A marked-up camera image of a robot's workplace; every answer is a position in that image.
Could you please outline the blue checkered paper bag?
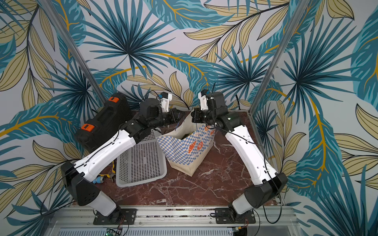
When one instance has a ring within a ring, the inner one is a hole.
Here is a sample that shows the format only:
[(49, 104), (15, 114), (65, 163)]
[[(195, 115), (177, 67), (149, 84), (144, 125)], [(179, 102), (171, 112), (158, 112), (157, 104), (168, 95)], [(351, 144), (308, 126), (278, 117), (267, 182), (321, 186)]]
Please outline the blue checkered paper bag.
[(157, 138), (170, 166), (193, 176), (214, 144), (215, 130), (192, 122), (188, 115), (175, 130)]

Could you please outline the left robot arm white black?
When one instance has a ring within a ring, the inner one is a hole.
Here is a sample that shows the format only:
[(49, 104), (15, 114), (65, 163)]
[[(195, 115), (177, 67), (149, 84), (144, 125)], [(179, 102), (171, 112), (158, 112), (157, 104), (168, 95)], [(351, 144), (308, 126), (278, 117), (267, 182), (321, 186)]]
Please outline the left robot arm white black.
[(186, 112), (169, 107), (169, 99), (147, 98), (139, 112), (121, 124), (117, 133), (83, 159), (61, 166), (66, 190), (80, 206), (89, 206), (104, 217), (120, 217), (120, 207), (97, 188), (93, 181), (100, 172), (126, 150), (150, 135), (151, 130), (177, 124)]

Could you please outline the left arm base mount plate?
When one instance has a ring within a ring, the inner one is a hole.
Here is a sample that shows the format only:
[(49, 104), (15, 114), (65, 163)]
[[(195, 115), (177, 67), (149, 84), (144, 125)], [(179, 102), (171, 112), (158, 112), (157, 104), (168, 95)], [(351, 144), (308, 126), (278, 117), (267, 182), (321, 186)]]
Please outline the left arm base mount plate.
[(133, 225), (136, 218), (136, 208), (117, 208), (109, 216), (97, 212), (94, 225)]

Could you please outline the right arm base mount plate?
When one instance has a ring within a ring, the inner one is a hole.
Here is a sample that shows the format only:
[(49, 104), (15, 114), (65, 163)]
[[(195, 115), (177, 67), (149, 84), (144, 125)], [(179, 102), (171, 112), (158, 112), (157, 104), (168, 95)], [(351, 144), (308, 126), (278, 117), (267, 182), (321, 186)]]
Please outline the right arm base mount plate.
[(229, 207), (215, 208), (213, 213), (217, 224), (255, 224), (256, 219), (251, 210), (238, 214), (236, 211)]

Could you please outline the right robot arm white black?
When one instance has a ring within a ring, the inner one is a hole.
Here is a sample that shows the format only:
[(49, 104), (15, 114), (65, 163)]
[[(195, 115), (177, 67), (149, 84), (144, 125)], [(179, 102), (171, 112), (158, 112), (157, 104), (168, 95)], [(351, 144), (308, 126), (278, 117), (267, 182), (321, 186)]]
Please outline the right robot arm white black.
[(191, 114), (193, 123), (206, 124), (219, 130), (241, 157), (253, 183), (231, 203), (231, 212), (242, 215), (278, 197), (288, 181), (287, 176), (278, 173), (267, 161), (240, 116), (228, 110), (223, 94), (204, 89), (198, 98), (200, 107)]

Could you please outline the white plastic perforated basket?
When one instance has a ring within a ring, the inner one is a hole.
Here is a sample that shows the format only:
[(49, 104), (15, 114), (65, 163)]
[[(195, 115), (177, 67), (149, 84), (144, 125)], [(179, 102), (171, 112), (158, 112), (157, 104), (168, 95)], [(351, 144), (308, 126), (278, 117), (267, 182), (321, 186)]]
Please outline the white plastic perforated basket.
[(123, 152), (117, 158), (116, 184), (118, 187), (132, 187), (162, 179), (167, 174), (165, 154), (158, 145), (159, 130), (137, 145)]

